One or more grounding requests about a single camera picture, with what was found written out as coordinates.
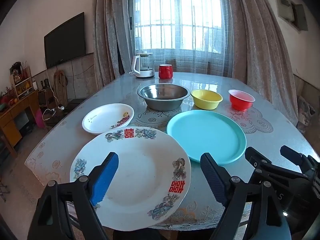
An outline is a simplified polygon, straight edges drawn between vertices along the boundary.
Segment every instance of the white wall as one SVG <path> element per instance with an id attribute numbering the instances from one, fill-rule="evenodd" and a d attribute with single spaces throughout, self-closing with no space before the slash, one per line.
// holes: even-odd
<path id="1" fill-rule="evenodd" d="M 320 27 L 302 0 L 292 1 L 295 4 L 303 4 L 308 31 L 299 33 L 278 17 L 276 0 L 269 0 L 269 3 L 283 33 L 293 73 L 320 89 Z"/>
<path id="2" fill-rule="evenodd" d="M 92 53 L 92 0 L 17 0 L 0 25 L 0 91 L 10 86 L 16 61 L 26 60 L 32 75 L 45 70 L 44 36 L 81 12 L 86 52 Z"/>

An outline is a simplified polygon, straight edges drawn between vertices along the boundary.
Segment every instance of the stainless steel bowl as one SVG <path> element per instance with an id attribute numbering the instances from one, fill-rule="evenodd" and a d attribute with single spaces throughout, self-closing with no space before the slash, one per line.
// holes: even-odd
<path id="1" fill-rule="evenodd" d="M 171 111 L 178 108 L 182 101 L 190 96 L 190 91 L 179 85 L 160 83 L 139 89 L 138 95 L 151 109 Z"/>

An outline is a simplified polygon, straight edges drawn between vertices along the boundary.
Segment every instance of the floor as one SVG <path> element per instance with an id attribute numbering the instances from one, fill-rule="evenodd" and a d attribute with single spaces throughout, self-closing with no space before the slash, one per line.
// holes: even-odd
<path id="1" fill-rule="evenodd" d="M 36 126 L 32 133 L 20 141 L 17 149 L 18 157 L 14 159 L 9 155 L 0 167 L 2 182 L 10 191 L 10 194 L 5 195 L 6 202 L 0 198 L 0 214 L 18 240 L 27 239 L 37 200 L 44 190 L 44 186 L 24 165 L 24 162 L 46 133 L 46 129 Z M 84 240 L 81 231 L 73 229 L 76 239 Z M 236 240 L 242 239 L 244 230 L 245 226 L 239 228 Z M 112 240 L 113 230 L 105 228 L 105 231 Z M 160 233 L 168 240 L 175 240 L 177 237 L 177 231 L 160 230 Z"/>

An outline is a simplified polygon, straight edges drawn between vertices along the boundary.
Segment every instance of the blue gripper pad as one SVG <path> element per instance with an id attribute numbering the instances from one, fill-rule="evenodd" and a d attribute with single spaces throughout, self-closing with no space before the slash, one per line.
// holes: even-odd
<path id="1" fill-rule="evenodd" d="M 301 154 L 297 153 L 286 145 L 283 145 L 280 148 L 280 154 L 295 165 L 302 164 Z"/>
<path id="2" fill-rule="evenodd" d="M 90 201 L 92 206 L 95 206 L 97 203 L 101 202 L 110 186 L 110 183 L 118 169 L 119 166 L 119 157 L 116 153 L 109 153 L 105 161 L 101 164 L 104 165 L 100 176 L 97 178 L 95 184 L 92 187 L 92 195 Z"/>
<path id="3" fill-rule="evenodd" d="M 201 155 L 200 167 L 214 197 L 225 207 L 228 202 L 227 192 L 230 188 L 229 173 L 225 168 L 218 166 L 209 153 Z"/>

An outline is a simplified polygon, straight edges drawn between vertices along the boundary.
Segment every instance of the television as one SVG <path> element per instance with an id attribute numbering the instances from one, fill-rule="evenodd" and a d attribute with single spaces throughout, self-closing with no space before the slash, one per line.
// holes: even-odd
<path id="1" fill-rule="evenodd" d="M 85 55 L 84 12 L 44 37 L 44 54 L 47 68 Z"/>

